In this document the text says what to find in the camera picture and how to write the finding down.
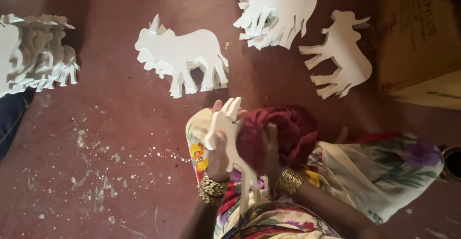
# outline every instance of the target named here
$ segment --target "bull horn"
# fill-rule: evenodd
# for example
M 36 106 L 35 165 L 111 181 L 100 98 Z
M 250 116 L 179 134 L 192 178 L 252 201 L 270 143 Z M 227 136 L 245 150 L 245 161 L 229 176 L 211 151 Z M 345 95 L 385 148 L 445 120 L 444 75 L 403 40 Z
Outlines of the bull horn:
M 157 33 L 159 24 L 160 24 L 160 19 L 158 18 L 158 14 L 157 14 L 152 21 L 152 25 L 150 26 L 149 31 Z

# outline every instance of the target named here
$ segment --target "cardboard box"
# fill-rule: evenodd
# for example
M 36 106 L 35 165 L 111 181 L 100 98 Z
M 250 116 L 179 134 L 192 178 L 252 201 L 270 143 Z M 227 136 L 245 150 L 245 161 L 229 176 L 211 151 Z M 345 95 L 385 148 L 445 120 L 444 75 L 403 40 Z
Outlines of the cardboard box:
M 379 0 L 377 77 L 381 93 L 461 109 L 458 0 Z

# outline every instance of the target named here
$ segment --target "floral sari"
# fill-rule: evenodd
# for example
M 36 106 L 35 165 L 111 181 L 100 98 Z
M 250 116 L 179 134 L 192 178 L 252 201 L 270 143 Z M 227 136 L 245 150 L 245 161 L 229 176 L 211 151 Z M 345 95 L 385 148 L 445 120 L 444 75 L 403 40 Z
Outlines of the floral sari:
M 186 125 L 186 137 L 197 181 L 208 166 L 202 139 L 210 125 L 212 110 L 203 109 Z M 299 171 L 305 180 L 358 209 L 376 224 L 421 195 L 443 169 L 440 151 L 411 134 L 367 135 L 358 143 L 317 142 Z M 269 195 L 258 183 L 262 200 L 252 193 L 249 209 L 239 214 L 241 174 L 233 170 L 223 204 L 219 208 L 216 239 L 326 239 L 339 235 L 320 217 L 296 205 L 290 197 Z

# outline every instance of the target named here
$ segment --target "blue jeans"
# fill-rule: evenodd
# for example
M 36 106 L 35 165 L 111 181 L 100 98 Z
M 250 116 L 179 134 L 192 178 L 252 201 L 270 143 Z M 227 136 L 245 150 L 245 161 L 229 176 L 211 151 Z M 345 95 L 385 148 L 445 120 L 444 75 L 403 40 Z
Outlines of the blue jeans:
M 13 143 L 26 108 L 32 102 L 34 92 L 8 94 L 0 98 L 0 160 Z

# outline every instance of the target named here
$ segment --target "woman's hand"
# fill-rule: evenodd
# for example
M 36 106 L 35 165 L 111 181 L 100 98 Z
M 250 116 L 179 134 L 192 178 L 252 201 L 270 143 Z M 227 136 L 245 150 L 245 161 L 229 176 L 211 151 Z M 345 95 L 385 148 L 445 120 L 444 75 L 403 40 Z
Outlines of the woman's hand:
M 269 184 L 274 187 L 285 169 L 279 160 L 279 143 L 277 142 L 277 125 L 267 123 L 262 131 L 262 143 L 265 153 L 264 174 L 269 178 Z
M 223 108 L 223 103 L 221 100 L 217 100 L 213 106 L 213 113 L 220 111 Z M 237 113 L 237 120 L 245 118 L 248 111 L 242 110 L 239 108 Z M 208 167 L 206 173 L 208 176 L 216 182 L 225 182 L 227 181 L 231 174 L 226 171 L 227 166 L 229 165 L 229 159 L 226 154 L 226 145 L 227 145 L 227 136 L 224 131 L 220 129 L 215 130 L 215 135 L 218 138 L 216 149 L 208 151 Z

